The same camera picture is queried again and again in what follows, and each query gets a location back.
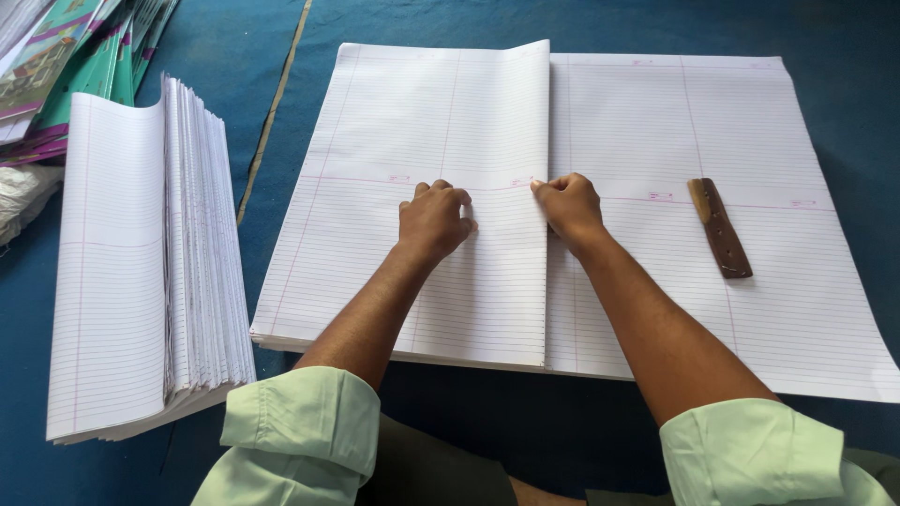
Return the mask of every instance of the forearm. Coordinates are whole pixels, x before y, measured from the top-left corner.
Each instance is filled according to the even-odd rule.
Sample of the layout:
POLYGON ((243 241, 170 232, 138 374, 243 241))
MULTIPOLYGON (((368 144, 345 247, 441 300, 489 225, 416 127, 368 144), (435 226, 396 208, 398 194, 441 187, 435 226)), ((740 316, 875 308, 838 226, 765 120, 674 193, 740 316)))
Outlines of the forearm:
POLYGON ((778 398, 602 226, 574 249, 657 423, 713 402, 778 398))
POLYGON ((345 369, 378 390, 410 306, 433 268, 422 255, 395 246, 294 368, 345 369))

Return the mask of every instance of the blue floor mat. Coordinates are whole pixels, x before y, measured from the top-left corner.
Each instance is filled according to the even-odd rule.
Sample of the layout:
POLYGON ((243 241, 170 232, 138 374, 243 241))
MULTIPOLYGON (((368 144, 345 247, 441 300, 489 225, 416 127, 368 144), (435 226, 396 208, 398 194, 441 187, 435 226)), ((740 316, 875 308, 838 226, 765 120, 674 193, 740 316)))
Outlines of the blue floor mat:
MULTIPOLYGON (((139 104, 152 104, 165 69, 225 120, 236 201, 301 9, 182 0, 140 90, 139 104)), ((877 323, 900 357, 898 22, 887 1, 313 0, 239 228, 251 315, 341 42, 502 49, 549 38, 556 52, 783 56, 877 323)), ((221 406, 119 443, 43 441, 59 212, 57 195, 0 258, 0 503, 187 504, 223 451, 221 406)), ((258 350, 257 372, 294 359, 258 350)), ((381 396, 395 419, 553 492, 668 488, 632 383, 393 363, 381 396)), ((785 397, 845 430, 849 445, 900 456, 900 406, 785 397)))

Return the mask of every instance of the paper stack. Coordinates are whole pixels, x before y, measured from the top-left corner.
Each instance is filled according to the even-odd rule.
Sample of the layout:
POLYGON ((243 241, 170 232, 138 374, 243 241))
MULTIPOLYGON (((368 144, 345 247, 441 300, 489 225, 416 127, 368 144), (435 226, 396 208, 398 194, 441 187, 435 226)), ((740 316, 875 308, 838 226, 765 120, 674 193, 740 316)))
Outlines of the paper stack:
POLYGON ((0 167, 66 153, 76 92, 134 105, 177 0, 13 0, 0 18, 0 167))
POLYGON ((47 439, 122 439, 256 381, 225 125, 173 78, 72 95, 47 439))
POLYGON ((579 172, 672 299, 778 393, 900 402, 897 367, 780 58, 346 43, 250 328, 303 351, 397 241, 419 181, 479 229, 431 273, 401 360, 633 377, 581 264, 528 188, 579 172), (724 279, 687 182, 715 180, 753 267, 724 279))

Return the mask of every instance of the light green sleeve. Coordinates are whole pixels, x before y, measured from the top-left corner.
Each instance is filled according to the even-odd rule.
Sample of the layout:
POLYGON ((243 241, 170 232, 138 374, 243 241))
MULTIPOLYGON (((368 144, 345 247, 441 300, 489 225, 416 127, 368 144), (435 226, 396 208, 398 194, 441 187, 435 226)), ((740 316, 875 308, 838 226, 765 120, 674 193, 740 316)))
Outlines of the light green sleeve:
POLYGON ((780 402, 739 399, 685 411, 660 429, 679 506, 887 506, 884 488, 842 460, 843 432, 780 402))
POLYGON ((193 504, 352 505, 375 467, 380 408, 371 386, 332 367, 231 391, 220 442, 233 448, 193 504))

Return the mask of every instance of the wrist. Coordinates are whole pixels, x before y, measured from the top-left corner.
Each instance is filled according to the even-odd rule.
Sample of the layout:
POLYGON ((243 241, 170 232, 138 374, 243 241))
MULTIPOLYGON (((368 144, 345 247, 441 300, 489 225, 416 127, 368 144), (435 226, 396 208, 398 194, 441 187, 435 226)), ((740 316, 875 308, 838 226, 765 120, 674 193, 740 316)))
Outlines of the wrist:
POLYGON ((432 257, 432 252, 426 248, 402 240, 398 241, 388 253, 388 259, 395 260, 410 270, 426 276, 440 263, 440 260, 435 261, 432 257))
POLYGON ((589 258, 602 255, 612 243, 616 243, 603 223, 576 230, 566 239, 569 251, 582 264, 589 258))

